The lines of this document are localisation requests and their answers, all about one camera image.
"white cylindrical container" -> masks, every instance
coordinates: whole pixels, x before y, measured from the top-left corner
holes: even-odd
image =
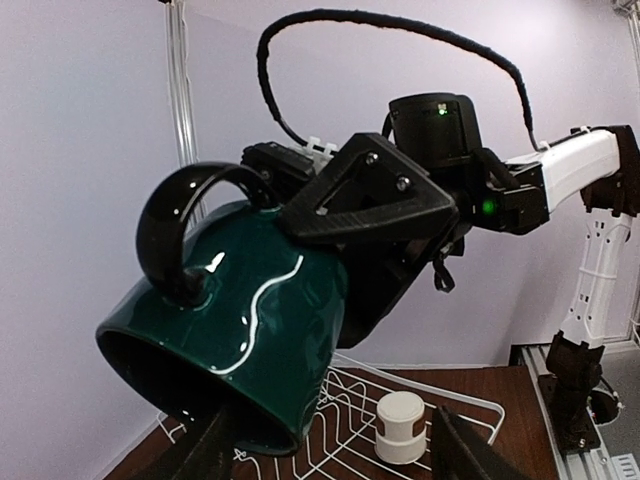
[[[406,465],[427,449],[425,406],[412,392],[385,395],[376,408],[376,455],[383,462]]]

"green led light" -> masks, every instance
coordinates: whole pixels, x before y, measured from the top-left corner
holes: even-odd
[[[498,205],[496,205],[495,200],[492,198],[487,198],[484,202],[482,202],[482,213],[485,215],[494,215],[498,210]]]

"black cable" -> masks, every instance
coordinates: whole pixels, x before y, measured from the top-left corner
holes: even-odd
[[[527,96],[527,90],[522,79],[522,75],[518,68],[509,60],[494,52],[490,48],[481,45],[471,39],[453,33],[444,28],[436,27],[428,23],[419,22],[417,20],[410,20],[408,18],[395,17],[391,15],[383,15],[380,13],[365,12],[361,10],[331,10],[331,9],[317,9],[304,12],[292,13],[276,20],[269,25],[260,37],[258,43],[257,59],[258,59],[258,82],[260,83],[260,89],[262,90],[262,96],[269,107],[269,111],[273,116],[273,119],[282,127],[284,132],[289,135],[296,143],[306,145],[307,142],[295,133],[291,127],[284,121],[280,109],[276,103],[271,84],[269,82],[269,73],[267,72],[267,58],[269,57],[269,42],[279,32],[292,25],[301,23],[317,22],[317,21],[330,21],[330,22],[349,22],[355,24],[372,25],[378,28],[391,28],[397,30],[404,30],[418,35],[423,35],[434,40],[448,43],[454,47],[458,47],[466,52],[474,53],[485,60],[490,61],[494,65],[498,66],[512,78],[516,85],[518,94],[520,96],[520,102],[522,103],[522,114],[524,117],[524,124],[529,132],[529,139],[533,148],[536,151],[540,151],[538,144],[533,135],[533,116],[531,113],[531,105]]]
[[[611,386],[611,384],[605,380],[605,378],[604,378],[604,377],[602,377],[602,376],[601,376],[601,377],[600,377],[600,381],[601,381],[601,382],[602,382],[602,384],[607,388],[607,390],[609,390],[609,393],[610,393],[611,395],[617,396],[617,395],[616,395],[616,391],[613,389],[613,387]]]
[[[500,161],[498,156],[488,148],[477,148],[473,151],[474,155],[480,159],[488,171],[490,171],[501,187],[507,190],[517,190],[520,188],[520,182],[514,177],[507,166]]]
[[[572,133],[571,135],[567,135],[566,137],[562,137],[562,138],[560,138],[560,139],[558,139],[558,140],[556,140],[554,142],[551,142],[549,144],[549,148],[556,147],[556,146],[560,145],[561,143],[564,143],[564,142],[572,140],[572,139],[574,139],[576,137],[580,137],[582,135],[585,135],[585,134],[589,133],[590,131],[591,130],[578,130],[577,132]]]

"black bracket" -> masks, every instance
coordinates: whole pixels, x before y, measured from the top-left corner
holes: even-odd
[[[377,133],[355,134],[287,203],[280,227],[307,244],[433,238],[458,219],[454,199]]]
[[[240,163],[262,175],[283,203],[296,196],[316,176],[313,160],[276,142],[245,148]]]
[[[587,410],[593,388],[602,378],[600,360],[604,346],[589,349],[564,338],[562,331],[553,337],[547,355],[551,375],[538,378],[560,453],[586,452],[600,446],[600,438]]]
[[[629,125],[597,127],[616,136],[620,155],[620,169],[607,178],[593,182],[580,191],[590,212],[593,208],[612,209],[613,216],[625,213],[635,217],[640,212],[640,150]]]
[[[485,166],[490,180],[487,184],[471,183],[468,189],[473,197],[496,206],[495,214],[476,207],[475,227],[525,235],[549,221],[540,162],[505,165],[486,148],[474,151],[474,155]]]

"white wire rack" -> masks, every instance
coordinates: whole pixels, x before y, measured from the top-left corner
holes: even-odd
[[[493,443],[505,418],[501,405],[415,382],[336,354],[321,389],[311,433],[293,457],[273,459],[236,449],[234,480],[344,480],[431,478],[431,421],[427,416],[427,451],[417,462],[392,466],[379,461],[374,452],[375,411],[387,393],[409,390],[420,395],[433,412],[447,405]],[[172,442],[183,426],[169,430],[158,422]]]

